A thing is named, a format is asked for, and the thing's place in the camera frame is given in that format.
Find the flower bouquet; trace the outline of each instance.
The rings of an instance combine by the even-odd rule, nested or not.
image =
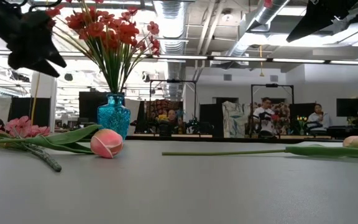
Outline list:
[[[109,103],[98,108],[98,124],[119,133],[124,139],[130,123],[131,112],[122,105],[122,90],[131,71],[146,58],[146,53],[159,55],[160,42],[154,35],[159,33],[158,25],[149,22],[148,33],[137,39],[139,29],[133,16],[137,9],[131,7],[121,17],[96,8],[103,2],[95,0],[95,7],[88,7],[85,0],[77,0],[80,10],[60,19],[61,5],[48,9],[46,13],[58,22],[67,25],[76,35],[55,26],[55,34],[74,46],[93,61],[104,75],[112,95]]]
[[[99,125],[91,125],[76,131],[49,136],[48,127],[31,125],[28,116],[13,119],[4,127],[0,126],[0,147],[29,152],[44,162],[54,171],[60,172],[62,167],[45,152],[44,148],[81,154],[94,154],[89,148],[77,142],[96,131]]]

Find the blue glass vase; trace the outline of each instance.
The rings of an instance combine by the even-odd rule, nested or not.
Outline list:
[[[124,95],[107,94],[108,103],[98,108],[98,124],[101,129],[111,129],[125,139],[129,123],[131,122],[131,111],[122,105]]]

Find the table surface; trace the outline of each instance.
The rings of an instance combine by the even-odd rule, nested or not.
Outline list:
[[[284,147],[126,141],[115,159],[54,152],[61,173],[0,149],[0,223],[358,223],[358,159],[161,156]]]

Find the man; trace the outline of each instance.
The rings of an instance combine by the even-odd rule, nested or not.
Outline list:
[[[259,135],[274,136],[274,128],[272,122],[272,116],[274,111],[270,109],[272,101],[269,97],[262,98],[262,105],[254,111],[254,124],[258,129],[259,123],[261,123],[261,130]]]

